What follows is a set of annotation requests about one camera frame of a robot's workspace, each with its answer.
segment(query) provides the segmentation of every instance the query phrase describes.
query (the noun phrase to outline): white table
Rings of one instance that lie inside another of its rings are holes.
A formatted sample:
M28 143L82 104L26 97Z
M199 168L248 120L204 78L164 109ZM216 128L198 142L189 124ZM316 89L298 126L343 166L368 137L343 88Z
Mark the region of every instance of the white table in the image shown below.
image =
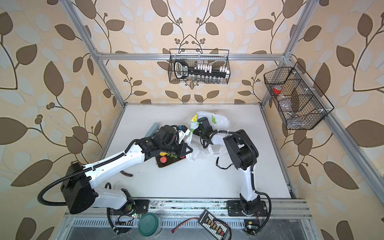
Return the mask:
M160 126L189 127L187 119L198 111L220 111L231 122L228 130L244 129L259 151L256 189L271 198L291 198L258 105L128 105L107 156L126 149L133 139L143 138L155 122ZM228 154L220 157L220 166L230 163ZM117 173L106 182L113 189L126 188L133 197L239 198L241 190L239 172L234 166L220 169L215 157L202 157L201 153L194 162L184 159L158 168L152 158L125 171L133 177Z

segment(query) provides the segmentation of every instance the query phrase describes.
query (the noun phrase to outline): circuit board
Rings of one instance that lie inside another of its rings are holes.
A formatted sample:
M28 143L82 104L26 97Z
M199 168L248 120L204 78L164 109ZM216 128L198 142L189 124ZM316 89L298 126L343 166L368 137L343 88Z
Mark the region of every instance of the circuit board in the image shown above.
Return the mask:
M200 216L199 224L210 232L217 240L228 240L230 237L228 226L224 226L207 210L204 210L203 214Z

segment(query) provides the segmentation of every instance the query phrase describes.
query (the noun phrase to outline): wire mesh basket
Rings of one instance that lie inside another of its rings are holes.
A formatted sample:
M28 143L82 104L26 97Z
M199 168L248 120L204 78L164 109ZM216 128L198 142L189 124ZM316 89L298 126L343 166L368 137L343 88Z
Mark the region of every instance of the wire mesh basket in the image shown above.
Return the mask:
M299 73L305 70L296 65L280 67L264 74L265 86L273 99L277 111L287 130L311 130L334 106L314 82L309 87ZM315 96L325 97L329 106L324 106Z
M169 82L228 84L228 55L222 49L170 49Z

